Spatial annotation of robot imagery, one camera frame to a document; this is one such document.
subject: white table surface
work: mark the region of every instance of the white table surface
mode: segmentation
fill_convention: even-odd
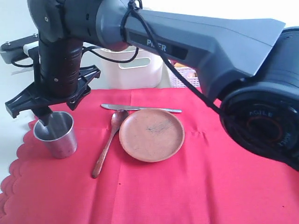
[[[274,18],[286,22],[286,26],[299,26],[298,3],[294,0],[274,2],[268,0],[236,1],[172,1],[143,0],[144,7],[157,11],[192,14],[229,19]],[[0,0],[0,45],[6,41],[16,40],[36,33],[30,18],[27,1]],[[100,68],[99,60],[87,53],[82,66],[95,64]],[[5,109],[4,103],[33,81],[33,72],[5,64],[0,58],[0,182],[9,175],[8,167],[17,159],[16,150],[23,143],[22,138],[28,131],[27,123],[33,120],[32,112],[21,112],[12,119]],[[106,89],[105,75],[91,83],[93,89]],[[164,75],[159,87],[168,87],[168,79]]]

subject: metal cup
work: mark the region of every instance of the metal cup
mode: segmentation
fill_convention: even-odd
[[[37,121],[33,128],[33,134],[57,159],[67,158],[77,149],[74,119],[67,112],[53,112],[47,126],[44,126],[41,121]]]

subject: red table cover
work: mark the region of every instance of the red table cover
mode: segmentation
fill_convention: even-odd
[[[145,163],[127,155],[117,135],[101,174],[91,178],[113,114],[102,103],[182,109],[183,147]],[[29,131],[1,184],[1,224],[299,223],[299,173],[235,144],[186,88],[98,90],[73,112],[52,109],[74,116],[77,152],[54,159]]]

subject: robotic arm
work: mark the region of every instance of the robotic arm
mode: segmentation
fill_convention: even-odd
[[[100,75],[95,66],[80,68],[83,42],[113,51],[134,45],[194,68],[204,99],[225,114],[220,119],[234,141],[299,170],[299,28],[273,19],[155,12],[131,0],[28,0],[28,7],[38,44],[30,48],[31,38],[21,45],[34,61],[35,81],[6,102],[13,118],[30,109],[47,125],[49,105],[77,107]],[[7,63],[19,47],[1,47]],[[213,107],[216,99],[220,108]]]

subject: knife blade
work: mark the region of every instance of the knife blade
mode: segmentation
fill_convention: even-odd
[[[123,109],[126,111],[138,111],[146,108],[154,108],[154,107],[144,107],[144,106],[126,106],[126,105],[116,105],[116,104],[101,104],[103,108],[109,109],[109,110],[119,110]],[[180,109],[171,109],[171,108],[159,108],[160,110],[168,111],[171,113],[181,113],[182,110]]]

